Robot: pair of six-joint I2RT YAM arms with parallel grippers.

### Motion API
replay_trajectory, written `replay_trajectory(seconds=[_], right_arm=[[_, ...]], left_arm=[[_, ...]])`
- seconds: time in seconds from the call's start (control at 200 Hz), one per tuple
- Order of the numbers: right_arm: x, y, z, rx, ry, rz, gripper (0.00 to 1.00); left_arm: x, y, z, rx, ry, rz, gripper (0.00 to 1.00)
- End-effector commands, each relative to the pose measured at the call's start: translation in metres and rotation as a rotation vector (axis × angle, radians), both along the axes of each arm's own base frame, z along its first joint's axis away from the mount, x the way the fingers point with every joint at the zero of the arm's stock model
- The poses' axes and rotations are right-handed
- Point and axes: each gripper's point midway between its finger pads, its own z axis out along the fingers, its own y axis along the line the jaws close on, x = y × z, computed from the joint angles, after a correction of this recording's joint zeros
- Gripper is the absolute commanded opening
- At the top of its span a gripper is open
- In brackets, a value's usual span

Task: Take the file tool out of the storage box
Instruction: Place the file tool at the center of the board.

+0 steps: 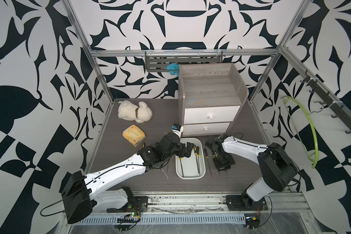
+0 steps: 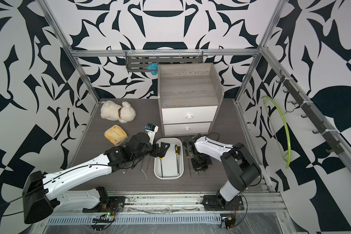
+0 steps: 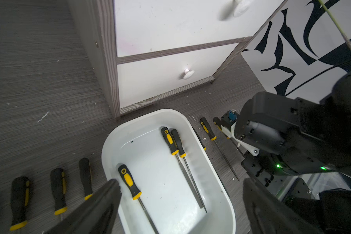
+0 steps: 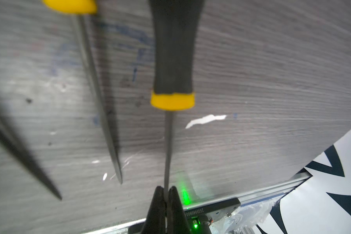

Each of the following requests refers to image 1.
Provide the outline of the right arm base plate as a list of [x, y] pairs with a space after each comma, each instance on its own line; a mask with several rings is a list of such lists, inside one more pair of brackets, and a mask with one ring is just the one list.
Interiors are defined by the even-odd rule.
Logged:
[[226, 205], [229, 211], [261, 211], [268, 209], [265, 198], [254, 201], [245, 193], [242, 195], [227, 195]]

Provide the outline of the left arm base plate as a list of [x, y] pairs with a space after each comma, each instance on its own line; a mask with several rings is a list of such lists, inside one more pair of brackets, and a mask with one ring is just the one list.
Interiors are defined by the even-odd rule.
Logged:
[[135, 197], [134, 201], [128, 201], [127, 204], [120, 209], [109, 208], [106, 211], [107, 213], [128, 213], [136, 210], [146, 212], [148, 208], [148, 200], [149, 198], [147, 196]]

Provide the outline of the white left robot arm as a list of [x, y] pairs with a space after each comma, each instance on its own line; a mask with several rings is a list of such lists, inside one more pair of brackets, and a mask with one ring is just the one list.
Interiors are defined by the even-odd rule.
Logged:
[[86, 175], [72, 174], [61, 192], [67, 222], [77, 223], [110, 203], [110, 199], [102, 195], [109, 188], [150, 170], [161, 169], [173, 156], [189, 158], [194, 148], [193, 143], [182, 143], [178, 134], [169, 132], [159, 142], [142, 147], [114, 166]]

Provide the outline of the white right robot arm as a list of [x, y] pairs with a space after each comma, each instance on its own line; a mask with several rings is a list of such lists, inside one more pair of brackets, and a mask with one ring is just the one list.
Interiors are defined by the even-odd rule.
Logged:
[[236, 163], [233, 156], [248, 159], [259, 166], [261, 177], [241, 195], [245, 207], [254, 206], [272, 192], [282, 192], [298, 174], [297, 165], [277, 143], [255, 144], [222, 134], [208, 138], [205, 146], [213, 153], [218, 171], [231, 169]]

